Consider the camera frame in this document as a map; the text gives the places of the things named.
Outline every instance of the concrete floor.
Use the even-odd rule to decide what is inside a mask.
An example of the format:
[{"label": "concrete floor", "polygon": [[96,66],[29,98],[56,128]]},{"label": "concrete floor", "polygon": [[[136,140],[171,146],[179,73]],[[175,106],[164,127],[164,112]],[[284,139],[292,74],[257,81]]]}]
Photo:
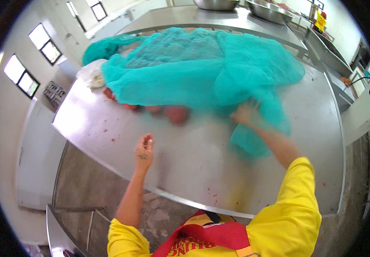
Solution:
[{"label": "concrete floor", "polygon": [[[362,224],[369,170],[368,141],[365,137],[346,147],[346,180],[341,211],[322,219],[314,257],[342,256]],[[58,173],[54,204],[67,207],[104,207],[113,218],[128,185],[125,179],[101,166],[72,144],[68,144]],[[172,200],[145,192],[141,233],[149,240],[151,252],[163,243],[184,219],[196,211]],[[63,213],[62,222],[81,248],[86,248],[90,213]],[[242,224],[250,220],[236,218]],[[106,256],[109,223],[94,215],[88,252]]]}]

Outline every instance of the steel counter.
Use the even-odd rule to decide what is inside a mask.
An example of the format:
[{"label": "steel counter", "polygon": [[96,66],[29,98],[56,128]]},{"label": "steel counter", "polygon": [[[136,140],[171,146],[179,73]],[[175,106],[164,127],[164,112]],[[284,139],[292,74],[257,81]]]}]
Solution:
[{"label": "steel counter", "polygon": [[[291,123],[291,139],[315,168],[322,215],[335,214],[341,201],[344,144],[339,111],[324,73],[304,64],[297,84],[280,87]],[[154,162],[146,188],[174,201],[217,213],[252,218],[275,203],[284,168],[275,157],[254,163],[230,151],[235,124],[214,115],[192,115],[185,126],[134,112],[109,100],[102,89],[76,80],[53,126],[88,156],[130,179],[138,137],[152,133]]]},{"label": "steel counter", "polygon": [[274,39],[298,49],[301,54],[308,51],[288,26],[252,16],[249,10],[242,7],[236,8],[234,12],[202,10],[195,5],[154,9],[132,21],[118,34],[134,34],[170,27],[207,27],[239,31]]}]

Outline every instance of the red apron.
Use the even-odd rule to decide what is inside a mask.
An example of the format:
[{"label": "red apron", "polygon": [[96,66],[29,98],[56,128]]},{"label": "red apron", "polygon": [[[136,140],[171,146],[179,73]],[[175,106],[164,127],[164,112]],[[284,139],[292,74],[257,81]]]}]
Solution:
[{"label": "red apron", "polygon": [[[206,215],[204,211],[197,211],[191,218]],[[198,239],[213,247],[219,245],[228,249],[236,250],[238,257],[260,257],[255,253],[249,243],[246,227],[235,221],[230,221],[221,224],[209,224],[205,226],[197,224],[185,224],[189,219],[181,224],[172,235],[154,252],[152,257],[166,257],[173,250],[173,246],[177,244],[178,240],[184,237]],[[185,254],[189,250],[189,245],[184,247]],[[169,256],[175,256],[178,252],[172,252]]]}]

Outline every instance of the stainless steel bowl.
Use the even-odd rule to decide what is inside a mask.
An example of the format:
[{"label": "stainless steel bowl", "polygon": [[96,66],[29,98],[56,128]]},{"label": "stainless steel bowl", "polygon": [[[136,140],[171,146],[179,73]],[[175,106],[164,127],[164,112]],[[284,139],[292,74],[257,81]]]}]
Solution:
[{"label": "stainless steel bowl", "polygon": [[245,5],[252,14],[278,24],[286,24],[295,17],[282,7],[262,0],[245,0]]},{"label": "stainless steel bowl", "polygon": [[205,10],[233,11],[239,0],[193,0],[193,3]]}]

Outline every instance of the hand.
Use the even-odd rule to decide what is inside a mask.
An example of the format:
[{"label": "hand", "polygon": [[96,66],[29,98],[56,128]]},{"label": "hand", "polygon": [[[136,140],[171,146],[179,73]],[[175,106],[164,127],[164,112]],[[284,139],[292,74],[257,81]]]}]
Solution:
[{"label": "hand", "polygon": [[247,125],[249,127],[263,124],[264,120],[259,113],[260,102],[255,103],[254,106],[247,102],[239,105],[238,109],[230,115],[230,117],[236,122]]},{"label": "hand", "polygon": [[138,139],[135,147],[135,171],[146,172],[152,164],[153,158],[152,134],[146,134]]}]

